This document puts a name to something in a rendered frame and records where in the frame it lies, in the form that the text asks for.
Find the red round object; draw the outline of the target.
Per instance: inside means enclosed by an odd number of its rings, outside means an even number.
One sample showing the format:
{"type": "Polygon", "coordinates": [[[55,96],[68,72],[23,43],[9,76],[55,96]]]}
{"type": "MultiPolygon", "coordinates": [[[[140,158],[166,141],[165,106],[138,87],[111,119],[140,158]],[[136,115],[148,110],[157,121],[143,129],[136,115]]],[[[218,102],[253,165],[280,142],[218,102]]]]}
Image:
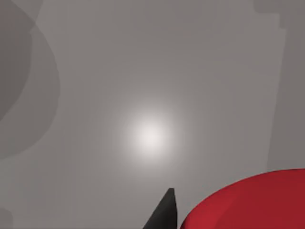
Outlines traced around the red round object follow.
{"type": "Polygon", "coordinates": [[[305,229],[305,168],[230,184],[193,208],[180,229],[305,229]]]}

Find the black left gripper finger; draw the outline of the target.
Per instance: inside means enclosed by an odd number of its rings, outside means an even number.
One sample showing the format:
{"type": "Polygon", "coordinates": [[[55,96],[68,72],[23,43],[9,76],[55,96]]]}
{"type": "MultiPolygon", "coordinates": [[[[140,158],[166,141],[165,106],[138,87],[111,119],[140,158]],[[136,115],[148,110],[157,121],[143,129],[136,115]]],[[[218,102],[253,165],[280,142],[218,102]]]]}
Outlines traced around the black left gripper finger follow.
{"type": "Polygon", "coordinates": [[[142,229],[177,229],[178,211],[173,187],[168,188],[142,229]]]}

